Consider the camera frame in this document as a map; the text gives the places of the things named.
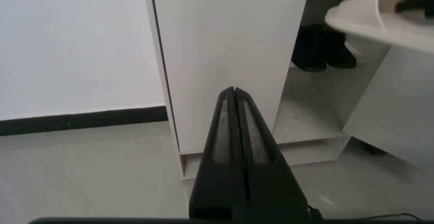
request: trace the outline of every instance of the black device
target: black device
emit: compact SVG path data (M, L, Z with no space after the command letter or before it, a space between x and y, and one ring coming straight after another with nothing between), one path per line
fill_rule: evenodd
M416 221L419 218L410 215ZM310 207L252 97L220 93L189 203L190 219L40 218L31 224L392 224L414 221L323 219Z

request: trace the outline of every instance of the shoe cabinet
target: shoe cabinet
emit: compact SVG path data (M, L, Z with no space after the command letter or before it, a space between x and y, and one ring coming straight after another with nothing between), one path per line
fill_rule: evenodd
M219 93L248 92L290 166L336 160L390 46L347 35L354 69L301 71L300 25L342 0L146 0L182 179L197 174Z

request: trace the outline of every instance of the white wall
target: white wall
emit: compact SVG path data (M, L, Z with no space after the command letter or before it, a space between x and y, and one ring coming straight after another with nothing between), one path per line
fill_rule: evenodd
M144 0L0 0L0 120L161 105Z

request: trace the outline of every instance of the white shelf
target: white shelf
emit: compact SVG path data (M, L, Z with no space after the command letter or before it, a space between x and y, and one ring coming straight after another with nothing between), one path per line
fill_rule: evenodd
M296 166L336 160L348 140L349 136L341 136L338 138L282 144L279 145L279 148L288 165ZM196 177L201 162L201 156L201 153L183 155L184 180L194 179Z
M278 144L344 136L309 75L299 69L288 71L273 128Z

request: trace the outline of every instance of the black cable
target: black cable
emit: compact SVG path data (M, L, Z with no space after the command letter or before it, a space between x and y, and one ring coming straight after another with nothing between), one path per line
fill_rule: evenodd
M410 213L382 214L382 215L378 215L378 216L357 218L357 219L353 219L353 220L369 220L369 219L378 219L378 218L385 218L385 217L402 217L402 216L413 217L417 221L421 221L422 220L421 218L415 216L414 214L410 214Z
M309 213L311 214L311 218L312 220L314 220L314 223L318 223L322 221L322 215L319 212L318 209L313 208L312 206L310 206L309 204L307 205L307 208L309 208ZM364 217L364 218L356 218L356 219L351 219L351 220L370 220L370 219L379 219L379 218L385 218L385 217L413 217L415 218L417 221L421 221L422 219L415 216L414 214L410 214L410 213L400 213L400 214L382 214L382 215L378 215L378 216L373 216L373 217Z

